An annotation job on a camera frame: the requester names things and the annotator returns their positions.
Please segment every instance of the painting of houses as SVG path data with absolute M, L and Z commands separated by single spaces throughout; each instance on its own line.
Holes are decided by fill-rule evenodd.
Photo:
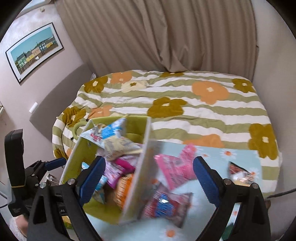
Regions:
M 28 34 L 6 51 L 8 62 L 20 83 L 30 72 L 63 48 L 52 23 Z

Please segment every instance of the metal screw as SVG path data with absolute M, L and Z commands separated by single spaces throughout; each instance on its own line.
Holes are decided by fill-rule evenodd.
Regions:
M 75 179 L 74 178 L 71 178 L 71 179 L 69 179 L 68 181 L 67 181 L 67 183 L 69 184 L 69 185 L 73 185 L 74 183 L 75 183 Z
M 46 187 L 46 183 L 40 183 L 40 187 L 41 188 L 45 188 Z
M 232 181 L 230 180 L 230 179 L 224 179 L 223 180 L 224 181 L 224 183 L 226 184 L 226 185 L 230 185 L 231 183 L 232 183 Z
M 252 184 L 252 187 L 255 188 L 255 189 L 258 189 L 258 188 L 259 188 L 259 186 L 258 186 L 257 183 L 253 183 L 253 184 Z

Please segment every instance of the beige curtain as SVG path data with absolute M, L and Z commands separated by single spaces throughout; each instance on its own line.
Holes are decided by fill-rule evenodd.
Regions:
M 82 59 L 98 75 L 143 69 L 253 77 L 250 0 L 58 0 L 56 6 Z

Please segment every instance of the gray headboard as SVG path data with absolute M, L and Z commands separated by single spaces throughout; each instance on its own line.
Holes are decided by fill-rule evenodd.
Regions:
M 86 64 L 81 65 L 63 79 L 38 105 L 30 122 L 49 141 L 52 141 L 52 127 L 67 106 L 76 97 L 79 88 L 90 80 L 92 72 Z

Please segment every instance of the bedspread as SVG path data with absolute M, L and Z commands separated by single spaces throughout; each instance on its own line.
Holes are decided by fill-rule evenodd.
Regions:
M 73 128 L 91 118 L 147 115 L 158 140 L 231 149 L 257 150 L 264 196 L 277 184 L 280 158 L 275 135 L 252 83 L 215 72 L 131 70 L 85 83 L 53 126 L 53 150 L 68 157 L 76 143 Z M 79 135 L 83 126 L 77 130 Z

